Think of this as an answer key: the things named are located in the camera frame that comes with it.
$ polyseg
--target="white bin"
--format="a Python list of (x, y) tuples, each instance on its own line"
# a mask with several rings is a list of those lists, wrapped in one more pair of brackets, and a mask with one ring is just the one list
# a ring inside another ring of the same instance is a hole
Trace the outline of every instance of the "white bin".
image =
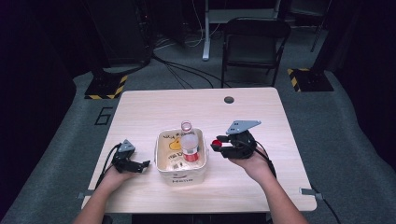
[(164, 130), (157, 137), (154, 161), (163, 179), (170, 186), (188, 186), (204, 182), (207, 148), (202, 131), (198, 128), (194, 130), (199, 140), (199, 159), (193, 163), (183, 159), (181, 149), (172, 149), (178, 144), (181, 130)]

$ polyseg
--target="yellow object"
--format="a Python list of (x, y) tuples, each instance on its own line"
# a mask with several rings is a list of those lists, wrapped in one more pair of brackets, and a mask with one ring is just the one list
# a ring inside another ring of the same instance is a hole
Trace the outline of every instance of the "yellow object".
[(172, 150), (181, 150), (180, 137), (177, 137), (175, 141), (171, 142), (169, 148)]

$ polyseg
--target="tripod base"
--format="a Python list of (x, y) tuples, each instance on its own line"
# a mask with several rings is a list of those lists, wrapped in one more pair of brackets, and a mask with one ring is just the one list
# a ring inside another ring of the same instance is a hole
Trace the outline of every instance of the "tripod base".
[(323, 72), (314, 73), (307, 68), (288, 69), (295, 91), (334, 91)]
[(118, 98), (125, 85), (127, 76), (93, 77), (85, 91), (85, 99), (102, 100)]

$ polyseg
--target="chair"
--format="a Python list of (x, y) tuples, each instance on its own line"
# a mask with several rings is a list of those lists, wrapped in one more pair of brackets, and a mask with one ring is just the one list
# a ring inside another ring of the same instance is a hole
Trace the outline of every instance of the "chair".
[(314, 51), (318, 42), (323, 23), (326, 20), (332, 0), (291, 0), (289, 14), (294, 17), (307, 18), (319, 23), (316, 37), (311, 52)]
[(235, 18), (224, 27), (221, 87), (228, 66), (274, 69), (275, 86), (283, 48), (290, 35), (284, 21), (262, 18)]

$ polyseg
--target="table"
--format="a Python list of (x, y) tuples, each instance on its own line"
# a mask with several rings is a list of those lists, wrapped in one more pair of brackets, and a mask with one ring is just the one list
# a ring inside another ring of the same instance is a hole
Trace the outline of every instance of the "table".
[[(226, 104), (224, 98), (234, 102)], [(301, 211), (313, 211), (316, 200), (299, 188), (310, 184), (294, 141), (283, 105), (274, 88), (126, 91), (122, 94), (89, 189), (94, 189), (111, 148), (128, 139), (136, 151), (133, 161), (151, 160), (145, 173), (126, 181), (106, 204), (107, 213), (208, 214), (268, 212), (260, 186), (245, 171), (223, 159), (211, 147), (205, 181), (171, 187), (154, 163), (154, 148), (162, 130), (179, 128), (183, 119), (203, 131), (206, 146), (225, 134), (236, 119), (260, 120), (249, 131), (266, 148), (277, 179)]]
[(276, 18), (277, 12), (279, 11), (279, 5), (280, 0), (276, 0), (276, 5), (274, 8), (210, 9), (209, 0), (205, 0), (205, 45), (202, 60), (209, 60), (209, 23), (227, 23), (227, 21), (237, 17)]

